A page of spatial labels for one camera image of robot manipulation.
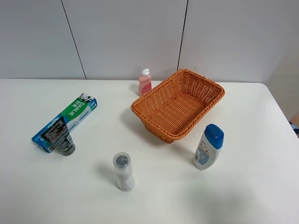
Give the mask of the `white blue-capped shampoo bottle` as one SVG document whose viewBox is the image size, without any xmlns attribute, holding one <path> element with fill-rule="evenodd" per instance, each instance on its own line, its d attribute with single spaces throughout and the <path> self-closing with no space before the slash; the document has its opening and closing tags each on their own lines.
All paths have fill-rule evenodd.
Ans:
<svg viewBox="0 0 299 224">
<path fill-rule="evenodd" d="M 217 160 L 224 142 L 224 132 L 215 124 L 206 126 L 193 157 L 194 165 L 201 171 Z"/>
</svg>

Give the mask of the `pink lotion bottle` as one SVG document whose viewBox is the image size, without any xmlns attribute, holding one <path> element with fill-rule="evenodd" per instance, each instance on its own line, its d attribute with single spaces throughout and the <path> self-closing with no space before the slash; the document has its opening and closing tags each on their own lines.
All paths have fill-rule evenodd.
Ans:
<svg viewBox="0 0 299 224">
<path fill-rule="evenodd" d="M 149 69 L 144 69 L 138 78 L 138 94 L 141 97 L 152 89 L 151 74 Z"/>
</svg>

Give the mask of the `clear white plastic bottle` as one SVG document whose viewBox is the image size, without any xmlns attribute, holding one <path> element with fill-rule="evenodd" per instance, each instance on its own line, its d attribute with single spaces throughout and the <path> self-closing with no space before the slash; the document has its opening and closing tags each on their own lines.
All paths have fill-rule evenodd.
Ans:
<svg viewBox="0 0 299 224">
<path fill-rule="evenodd" d="M 120 190 L 124 192 L 131 191 L 135 186 L 135 180 L 130 156 L 125 152 L 116 154 L 113 157 L 113 165 Z"/>
</svg>

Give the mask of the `green blue toothpaste box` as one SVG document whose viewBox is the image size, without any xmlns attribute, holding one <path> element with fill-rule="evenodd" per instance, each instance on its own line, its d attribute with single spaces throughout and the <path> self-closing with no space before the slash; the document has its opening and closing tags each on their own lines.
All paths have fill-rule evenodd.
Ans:
<svg viewBox="0 0 299 224">
<path fill-rule="evenodd" d="M 77 127 L 88 114 L 90 114 L 97 107 L 96 98 L 85 93 L 81 94 L 69 106 L 67 106 L 61 113 L 59 113 L 50 123 L 48 123 L 41 131 L 39 131 L 31 140 L 37 144 L 41 149 L 51 153 L 55 148 L 41 137 L 41 134 L 58 118 L 63 117 L 68 127 L 69 133 Z"/>
</svg>

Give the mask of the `black squeeze tube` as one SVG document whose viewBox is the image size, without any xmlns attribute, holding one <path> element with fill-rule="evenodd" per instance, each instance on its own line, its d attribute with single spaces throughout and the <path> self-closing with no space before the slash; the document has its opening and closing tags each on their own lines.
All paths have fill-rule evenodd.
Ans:
<svg viewBox="0 0 299 224">
<path fill-rule="evenodd" d="M 71 155 L 76 149 L 63 117 L 58 118 L 56 122 L 49 126 L 41 134 L 41 137 L 63 156 Z"/>
</svg>

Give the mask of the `orange wicker basket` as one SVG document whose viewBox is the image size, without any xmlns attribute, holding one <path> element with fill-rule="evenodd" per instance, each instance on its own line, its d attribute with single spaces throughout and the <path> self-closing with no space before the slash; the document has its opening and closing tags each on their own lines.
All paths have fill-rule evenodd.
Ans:
<svg viewBox="0 0 299 224">
<path fill-rule="evenodd" d="M 188 69 L 180 69 L 131 105 L 145 128 L 171 144 L 184 138 L 223 98 L 216 82 Z"/>
</svg>

